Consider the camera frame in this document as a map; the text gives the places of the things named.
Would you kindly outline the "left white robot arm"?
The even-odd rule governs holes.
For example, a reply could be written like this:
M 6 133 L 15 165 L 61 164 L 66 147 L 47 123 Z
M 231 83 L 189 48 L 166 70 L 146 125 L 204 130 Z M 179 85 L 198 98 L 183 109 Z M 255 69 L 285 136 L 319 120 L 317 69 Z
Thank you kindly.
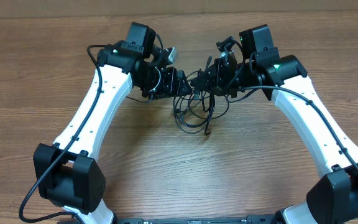
M 93 82 L 73 119 L 52 145 L 39 144 L 33 160 L 33 191 L 78 223 L 113 223 L 103 201 L 106 178 L 98 165 L 101 144 L 126 96 L 139 87 L 157 100 L 191 93 L 185 74 L 173 66 L 174 48 L 155 45 L 149 26 L 132 23 L 125 40 L 99 45 Z

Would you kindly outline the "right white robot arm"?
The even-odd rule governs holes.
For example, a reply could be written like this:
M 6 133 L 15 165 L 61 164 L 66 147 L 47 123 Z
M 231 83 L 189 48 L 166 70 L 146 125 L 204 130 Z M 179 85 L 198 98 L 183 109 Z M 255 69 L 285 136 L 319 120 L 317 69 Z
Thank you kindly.
M 243 62 L 229 37 L 217 43 L 221 56 L 191 81 L 216 96 L 245 96 L 262 90 L 288 118 L 316 165 L 319 181 L 306 200 L 273 215 L 249 215 L 247 223 L 345 223 L 358 218 L 358 146 L 320 100 L 306 68 L 294 56 L 280 56 L 267 25 L 239 34 Z

